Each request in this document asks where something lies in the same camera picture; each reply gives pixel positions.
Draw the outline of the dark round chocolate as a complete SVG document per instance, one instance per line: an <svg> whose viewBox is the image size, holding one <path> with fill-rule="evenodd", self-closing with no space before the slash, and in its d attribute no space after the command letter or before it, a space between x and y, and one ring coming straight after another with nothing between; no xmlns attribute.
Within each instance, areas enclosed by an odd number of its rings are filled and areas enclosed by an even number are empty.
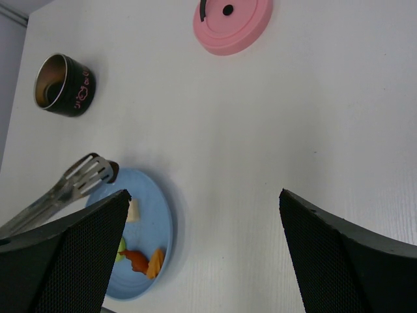
<svg viewBox="0 0 417 313"><path fill-rule="evenodd" d="M118 173L119 173L119 165L114 162L114 161L110 161L109 162L110 166L111 166L111 170L112 170L112 175L110 177L110 179L108 180L107 184L112 184L115 182Z"/></svg>

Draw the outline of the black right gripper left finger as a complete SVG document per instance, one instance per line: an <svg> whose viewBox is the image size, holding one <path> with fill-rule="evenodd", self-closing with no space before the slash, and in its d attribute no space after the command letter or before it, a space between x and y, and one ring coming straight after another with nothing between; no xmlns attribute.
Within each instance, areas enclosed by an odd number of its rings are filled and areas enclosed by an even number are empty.
<svg viewBox="0 0 417 313"><path fill-rule="evenodd" d="M1 311L100 312L130 200L119 190L32 230L1 232Z"/></svg>

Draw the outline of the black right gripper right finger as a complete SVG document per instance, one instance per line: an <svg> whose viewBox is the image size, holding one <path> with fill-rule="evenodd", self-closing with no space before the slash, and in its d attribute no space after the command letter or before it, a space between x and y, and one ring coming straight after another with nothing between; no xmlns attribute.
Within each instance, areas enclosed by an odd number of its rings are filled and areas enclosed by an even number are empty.
<svg viewBox="0 0 417 313"><path fill-rule="evenodd" d="M280 216L306 312L416 311L416 246L289 190L280 193Z"/></svg>

